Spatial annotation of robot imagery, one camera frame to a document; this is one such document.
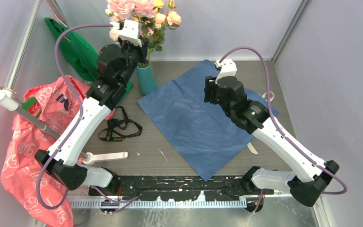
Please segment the teal ceramic vase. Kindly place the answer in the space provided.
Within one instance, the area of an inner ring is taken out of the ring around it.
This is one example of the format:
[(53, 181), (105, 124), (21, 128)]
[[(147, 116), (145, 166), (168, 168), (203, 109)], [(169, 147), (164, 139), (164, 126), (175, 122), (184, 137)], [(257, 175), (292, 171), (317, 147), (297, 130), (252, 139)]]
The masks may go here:
[(147, 61), (146, 63), (139, 63), (136, 68), (136, 73), (139, 92), (141, 95), (146, 96), (157, 89), (150, 61)]

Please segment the blue paper bouquet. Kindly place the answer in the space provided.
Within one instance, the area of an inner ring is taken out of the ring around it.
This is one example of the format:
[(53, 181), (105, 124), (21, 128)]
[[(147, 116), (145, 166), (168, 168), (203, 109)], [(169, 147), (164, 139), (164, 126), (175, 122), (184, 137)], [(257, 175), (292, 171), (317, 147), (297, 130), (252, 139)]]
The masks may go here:
[(211, 61), (156, 61), (159, 88), (138, 104), (143, 125), (137, 154), (141, 173), (244, 174), (252, 166), (284, 170), (286, 165), (264, 143), (236, 127), (218, 105), (204, 102), (206, 76), (216, 76)]

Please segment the pink flower stem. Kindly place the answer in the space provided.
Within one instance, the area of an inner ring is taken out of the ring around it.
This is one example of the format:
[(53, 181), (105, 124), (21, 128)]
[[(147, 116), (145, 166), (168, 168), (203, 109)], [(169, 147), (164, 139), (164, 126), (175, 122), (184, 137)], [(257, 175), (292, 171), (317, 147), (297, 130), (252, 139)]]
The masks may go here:
[(134, 20), (141, 24), (141, 33), (144, 38), (149, 38), (155, 28), (155, 1), (135, 0)]
[(133, 0), (108, 0), (105, 13), (113, 21), (123, 21), (131, 17), (134, 8)]

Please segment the yellow cream flower stem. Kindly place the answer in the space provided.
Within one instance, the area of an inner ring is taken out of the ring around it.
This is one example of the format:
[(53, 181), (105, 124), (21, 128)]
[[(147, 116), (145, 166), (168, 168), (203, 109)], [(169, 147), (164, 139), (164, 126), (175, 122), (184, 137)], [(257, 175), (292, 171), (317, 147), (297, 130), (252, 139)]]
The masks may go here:
[(163, 43), (165, 42), (165, 30), (175, 30), (180, 27), (182, 19), (181, 16), (175, 11), (177, 5), (174, 0), (169, 0), (167, 2), (168, 11), (162, 12), (164, 9), (157, 9), (155, 16), (155, 28), (153, 29), (153, 34), (148, 38), (148, 60), (151, 60), (151, 54), (153, 52), (161, 52), (163, 50)]

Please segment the yellow rose stem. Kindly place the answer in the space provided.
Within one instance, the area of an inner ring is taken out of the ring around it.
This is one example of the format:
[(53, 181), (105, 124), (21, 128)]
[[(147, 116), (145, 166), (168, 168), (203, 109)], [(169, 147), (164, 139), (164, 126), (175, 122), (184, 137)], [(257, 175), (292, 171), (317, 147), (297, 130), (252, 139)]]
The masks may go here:
[(155, 7), (157, 9), (162, 9), (164, 7), (164, 2), (162, 0), (155, 0)]

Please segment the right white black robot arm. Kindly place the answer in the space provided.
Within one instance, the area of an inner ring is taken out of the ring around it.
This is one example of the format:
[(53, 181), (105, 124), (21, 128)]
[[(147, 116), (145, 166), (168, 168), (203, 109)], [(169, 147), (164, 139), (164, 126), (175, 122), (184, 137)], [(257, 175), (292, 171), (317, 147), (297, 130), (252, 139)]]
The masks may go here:
[(233, 76), (205, 78), (204, 101), (220, 105), (239, 128), (270, 147), (291, 168), (290, 172), (253, 166), (243, 176), (244, 190), (256, 194), (261, 189), (290, 193), (299, 203), (312, 207), (324, 193), (339, 165), (316, 157), (272, 117), (260, 101), (247, 98), (243, 84)]

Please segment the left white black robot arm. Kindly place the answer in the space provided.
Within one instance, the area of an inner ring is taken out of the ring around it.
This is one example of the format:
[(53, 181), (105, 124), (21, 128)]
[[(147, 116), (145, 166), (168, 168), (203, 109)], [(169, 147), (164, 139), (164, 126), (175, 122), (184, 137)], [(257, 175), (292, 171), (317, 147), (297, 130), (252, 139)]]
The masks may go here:
[(118, 191), (120, 182), (116, 173), (84, 165), (78, 158), (95, 129), (126, 93), (138, 64), (147, 61), (148, 46), (148, 41), (141, 46), (121, 41), (103, 47), (97, 59), (100, 75), (87, 91), (79, 112), (48, 150), (36, 152), (40, 166), (47, 164), (47, 174), (69, 190), (86, 185), (99, 187), (107, 195)]

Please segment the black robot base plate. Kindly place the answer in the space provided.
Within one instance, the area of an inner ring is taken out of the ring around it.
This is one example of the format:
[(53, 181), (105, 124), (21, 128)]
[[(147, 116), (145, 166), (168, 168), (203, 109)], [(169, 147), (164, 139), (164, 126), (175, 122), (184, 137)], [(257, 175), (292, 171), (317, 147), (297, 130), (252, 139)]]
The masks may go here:
[(141, 201), (196, 201), (201, 193), (205, 201), (236, 201), (242, 196), (259, 195), (260, 190), (239, 175), (215, 175), (204, 181), (197, 175), (123, 175), (107, 196)]

